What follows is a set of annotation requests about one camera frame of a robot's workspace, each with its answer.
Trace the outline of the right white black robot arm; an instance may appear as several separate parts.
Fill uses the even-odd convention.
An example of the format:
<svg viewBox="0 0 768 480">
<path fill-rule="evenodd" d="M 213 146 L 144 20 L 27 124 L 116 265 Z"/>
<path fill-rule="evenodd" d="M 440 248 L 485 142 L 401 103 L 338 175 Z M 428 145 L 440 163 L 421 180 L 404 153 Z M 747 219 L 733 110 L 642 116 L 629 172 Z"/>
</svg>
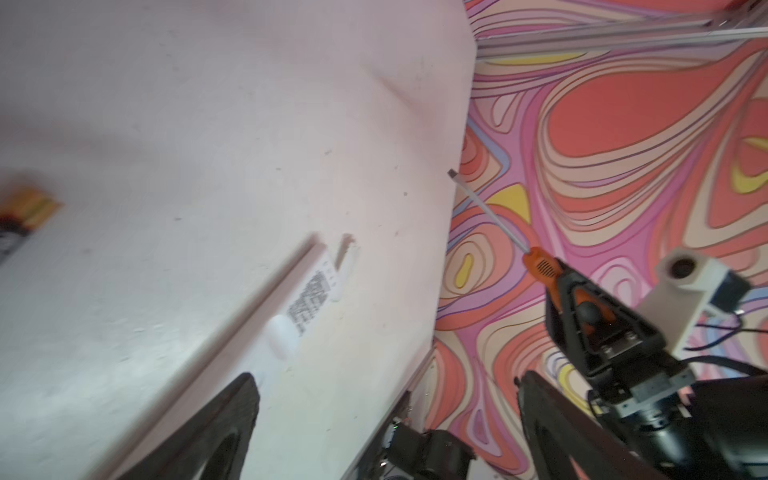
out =
<svg viewBox="0 0 768 480">
<path fill-rule="evenodd" d="M 734 377 L 699 380 L 681 357 L 703 314 L 737 313 L 747 280 L 717 260 L 674 255 L 629 307 L 561 261 L 535 272 L 547 332 L 589 386 L 581 411 L 538 374 L 523 377 L 518 403 L 541 478 L 766 477 L 766 371 L 702 355 Z"/>
</svg>

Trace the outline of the orange black screwdriver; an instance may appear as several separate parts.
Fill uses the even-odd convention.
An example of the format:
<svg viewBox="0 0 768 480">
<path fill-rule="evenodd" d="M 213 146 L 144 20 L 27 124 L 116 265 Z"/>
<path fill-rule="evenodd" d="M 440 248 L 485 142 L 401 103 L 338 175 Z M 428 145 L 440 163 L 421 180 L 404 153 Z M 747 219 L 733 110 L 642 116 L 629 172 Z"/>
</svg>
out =
<svg viewBox="0 0 768 480">
<path fill-rule="evenodd" d="M 599 300 L 595 294 L 590 293 L 584 287 L 576 287 L 568 295 L 561 294 L 558 290 L 558 282 L 564 278 L 565 268 L 560 264 L 559 260 L 540 247 L 528 246 L 506 226 L 502 219 L 471 189 L 456 170 L 449 169 L 448 175 L 467 194 L 467 197 L 523 251 L 524 266 L 533 278 L 545 287 L 549 300 L 557 313 L 565 313 L 563 299 L 568 298 L 570 305 L 574 308 L 576 320 L 584 325 L 587 335 L 593 335 L 600 324 L 615 324 L 617 322 L 617 314 L 610 306 L 604 301 Z"/>
</svg>

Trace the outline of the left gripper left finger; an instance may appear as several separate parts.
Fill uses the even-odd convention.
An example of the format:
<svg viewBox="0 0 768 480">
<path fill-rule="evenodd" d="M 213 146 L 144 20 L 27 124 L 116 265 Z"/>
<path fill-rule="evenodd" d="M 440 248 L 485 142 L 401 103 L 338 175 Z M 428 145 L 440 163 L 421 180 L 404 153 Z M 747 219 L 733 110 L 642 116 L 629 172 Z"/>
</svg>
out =
<svg viewBox="0 0 768 480">
<path fill-rule="evenodd" d="M 259 412 L 254 377 L 242 373 L 123 479 L 238 479 Z"/>
</svg>

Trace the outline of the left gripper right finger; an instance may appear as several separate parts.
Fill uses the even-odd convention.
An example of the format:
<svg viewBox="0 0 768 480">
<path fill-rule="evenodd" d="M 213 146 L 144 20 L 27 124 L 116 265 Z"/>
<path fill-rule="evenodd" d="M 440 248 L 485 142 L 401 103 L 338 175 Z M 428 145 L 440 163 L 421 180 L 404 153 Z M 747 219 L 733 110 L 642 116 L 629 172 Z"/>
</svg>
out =
<svg viewBox="0 0 768 480">
<path fill-rule="evenodd" d="M 540 479 L 662 479 L 535 371 L 517 382 L 518 404 Z"/>
</svg>

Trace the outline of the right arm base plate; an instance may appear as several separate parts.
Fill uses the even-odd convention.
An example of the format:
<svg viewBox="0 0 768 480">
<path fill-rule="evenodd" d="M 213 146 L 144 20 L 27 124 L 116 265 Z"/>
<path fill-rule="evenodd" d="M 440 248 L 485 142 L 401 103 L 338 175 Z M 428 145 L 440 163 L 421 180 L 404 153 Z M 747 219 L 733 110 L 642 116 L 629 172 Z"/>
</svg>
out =
<svg viewBox="0 0 768 480">
<path fill-rule="evenodd" d="M 469 477 L 473 449 L 447 430 L 410 425 L 412 393 L 403 393 L 363 449 L 350 479 L 458 479 Z"/>
</svg>

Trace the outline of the white remote control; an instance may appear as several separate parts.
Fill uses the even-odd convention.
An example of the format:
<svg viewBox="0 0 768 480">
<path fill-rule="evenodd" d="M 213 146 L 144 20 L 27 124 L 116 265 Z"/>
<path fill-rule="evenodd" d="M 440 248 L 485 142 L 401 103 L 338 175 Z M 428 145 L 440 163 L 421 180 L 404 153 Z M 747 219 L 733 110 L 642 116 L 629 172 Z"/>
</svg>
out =
<svg viewBox="0 0 768 480">
<path fill-rule="evenodd" d="M 242 373 L 253 376 L 259 392 L 270 390 L 326 306 L 341 299 L 359 253 L 350 235 L 335 257 L 326 244 L 313 245 L 168 409 L 142 449 L 159 445 Z"/>
</svg>

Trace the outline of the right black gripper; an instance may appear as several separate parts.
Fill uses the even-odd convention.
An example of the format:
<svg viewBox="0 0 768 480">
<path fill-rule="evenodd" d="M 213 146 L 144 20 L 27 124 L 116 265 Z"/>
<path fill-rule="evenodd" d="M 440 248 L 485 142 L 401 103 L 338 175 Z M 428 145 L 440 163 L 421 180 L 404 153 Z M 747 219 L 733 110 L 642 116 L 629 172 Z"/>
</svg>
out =
<svg viewBox="0 0 768 480">
<path fill-rule="evenodd" d="M 674 404 L 696 382 L 691 368 L 666 351 L 657 327 L 568 266 L 546 284 L 545 326 L 617 418 Z"/>
</svg>

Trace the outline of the black gold AAA battery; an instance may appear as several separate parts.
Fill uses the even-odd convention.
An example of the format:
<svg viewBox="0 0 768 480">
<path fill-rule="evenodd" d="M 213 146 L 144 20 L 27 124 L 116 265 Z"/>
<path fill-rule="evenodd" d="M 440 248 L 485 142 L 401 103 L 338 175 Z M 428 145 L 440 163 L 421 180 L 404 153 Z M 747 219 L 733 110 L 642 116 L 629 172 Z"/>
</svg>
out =
<svg viewBox="0 0 768 480">
<path fill-rule="evenodd" d="M 1 263 L 39 230 L 62 204 L 47 192 L 25 186 L 1 201 Z"/>
</svg>

